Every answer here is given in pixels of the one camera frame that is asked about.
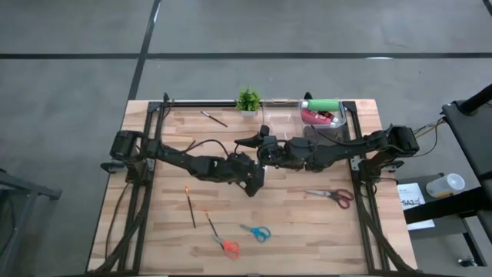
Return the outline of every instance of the blue scissors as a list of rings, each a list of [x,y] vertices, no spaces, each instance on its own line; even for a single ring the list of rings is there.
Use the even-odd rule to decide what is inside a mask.
[[[239,226],[244,230],[252,232],[256,240],[258,240],[259,242],[264,242],[271,236],[270,230],[265,226],[260,226],[257,228],[248,227],[242,224],[240,224]]]

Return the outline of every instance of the gray floor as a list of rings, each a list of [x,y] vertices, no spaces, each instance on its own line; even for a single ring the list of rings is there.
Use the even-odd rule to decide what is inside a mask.
[[[0,1],[0,53],[139,52],[152,0]],[[481,0],[164,0],[150,52],[492,52]],[[84,271],[107,175],[98,167],[121,124],[135,60],[0,60],[0,165],[64,190],[37,204],[15,275]],[[440,106],[490,83],[490,59],[147,61],[137,99],[375,98],[383,125],[420,127]],[[429,135],[422,149],[434,143]],[[456,172],[477,180],[449,127],[400,178]],[[492,263],[492,247],[469,220]],[[425,272],[488,276],[461,268],[462,237],[414,240]]]

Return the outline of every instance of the wooden tabletop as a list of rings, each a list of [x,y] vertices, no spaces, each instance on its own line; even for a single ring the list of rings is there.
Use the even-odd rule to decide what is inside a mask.
[[[355,100],[364,135],[381,129],[374,100]],[[143,130],[147,101],[130,101],[121,129]],[[228,128],[203,116],[205,110],[228,125]],[[256,134],[261,123],[270,125],[279,139],[302,136],[294,108],[273,108],[254,118],[243,118],[234,108],[173,108],[165,119],[162,141],[177,149],[196,140],[218,139],[226,149],[234,150],[235,139]],[[238,148],[256,157],[255,149]],[[219,145],[204,144],[191,155],[224,156]],[[185,194],[190,189],[197,228]],[[105,257],[106,235],[115,205],[125,187],[125,174],[109,179],[104,205],[88,269],[95,269]],[[355,203],[347,210],[324,197],[307,195],[305,189],[348,189],[353,191],[347,161],[335,162],[321,173],[268,167],[264,187],[249,198],[236,185],[202,182],[188,172],[157,162],[151,208],[141,260],[141,274],[159,275],[244,275],[244,274],[356,274],[366,273],[364,248]],[[110,251],[121,238],[131,190],[127,189],[118,210],[110,240]],[[410,236],[401,209],[397,187],[393,181],[377,185],[377,207],[383,233],[404,259],[416,268]],[[224,256],[211,237],[213,231],[204,211],[208,211],[223,239],[241,246],[240,258]],[[264,243],[241,229],[239,224],[267,226],[272,237]],[[374,239],[371,240],[377,259]],[[133,259],[135,240],[131,242],[128,264]]]

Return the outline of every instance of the red object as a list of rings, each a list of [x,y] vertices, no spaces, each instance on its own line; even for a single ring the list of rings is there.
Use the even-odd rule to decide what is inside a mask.
[[[331,112],[317,112],[317,113],[320,115],[326,116],[326,117],[330,118],[331,120],[333,120],[333,118],[335,117]]]
[[[239,244],[237,242],[222,241],[225,255],[231,259],[239,258]]]
[[[306,124],[330,124],[331,118],[312,112],[306,108],[301,111],[302,121]]]
[[[331,191],[331,195],[328,197],[333,199],[338,203],[342,209],[348,209],[351,207],[350,201],[354,200],[354,195],[347,189],[337,189],[336,191]]]

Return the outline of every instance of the paper sheet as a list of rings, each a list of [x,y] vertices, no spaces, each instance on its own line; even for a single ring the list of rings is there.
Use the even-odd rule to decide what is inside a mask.
[[[425,204],[424,196],[417,183],[398,185],[398,194],[400,195],[401,208],[403,210]],[[435,227],[432,219],[407,224],[408,231]]]

